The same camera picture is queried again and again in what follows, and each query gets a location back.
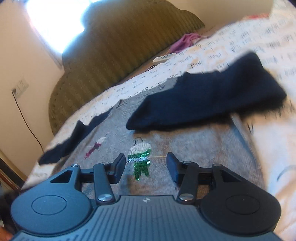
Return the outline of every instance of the red cloth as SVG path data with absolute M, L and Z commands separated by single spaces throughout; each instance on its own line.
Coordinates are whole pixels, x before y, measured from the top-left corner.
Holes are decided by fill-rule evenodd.
M 185 34 L 182 38 L 180 38 L 176 43 L 174 43 L 169 50 L 170 53 L 179 53 L 182 50 L 192 46 L 196 42 L 198 42 L 202 37 L 199 34 L 191 33 Z

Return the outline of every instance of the green upholstered headboard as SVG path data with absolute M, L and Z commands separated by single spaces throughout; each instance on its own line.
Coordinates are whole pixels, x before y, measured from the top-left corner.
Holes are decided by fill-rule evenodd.
M 82 23 L 84 32 L 63 52 L 65 74 L 50 97 L 53 134 L 84 104 L 204 26 L 193 13 L 165 0 L 98 1 L 86 10 Z

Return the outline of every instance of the wall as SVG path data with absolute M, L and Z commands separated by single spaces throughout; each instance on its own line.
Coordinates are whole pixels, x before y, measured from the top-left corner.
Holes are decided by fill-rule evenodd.
M 11 89 L 25 78 L 28 89 L 19 106 L 41 144 L 53 138 L 48 118 L 52 89 L 64 73 L 51 59 L 31 30 L 19 2 L 0 4 L 0 150 L 24 174 L 29 175 L 40 146 L 27 129 Z
M 269 13 L 273 0 L 168 0 L 198 16 L 206 27 L 233 23 L 246 15 Z

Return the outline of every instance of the power outlet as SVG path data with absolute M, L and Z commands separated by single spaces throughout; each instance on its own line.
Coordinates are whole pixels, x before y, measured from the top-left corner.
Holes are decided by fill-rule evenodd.
M 26 82 L 25 79 L 21 79 L 17 85 L 12 89 L 12 93 L 14 94 L 15 98 L 19 98 L 22 93 L 29 87 L 29 84 Z

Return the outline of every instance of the window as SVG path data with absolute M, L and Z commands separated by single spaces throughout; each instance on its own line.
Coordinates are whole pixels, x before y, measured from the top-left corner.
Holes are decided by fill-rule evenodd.
M 70 41 L 83 32 L 81 16 L 98 0 L 28 0 L 25 4 L 31 24 L 56 52 L 62 53 Z

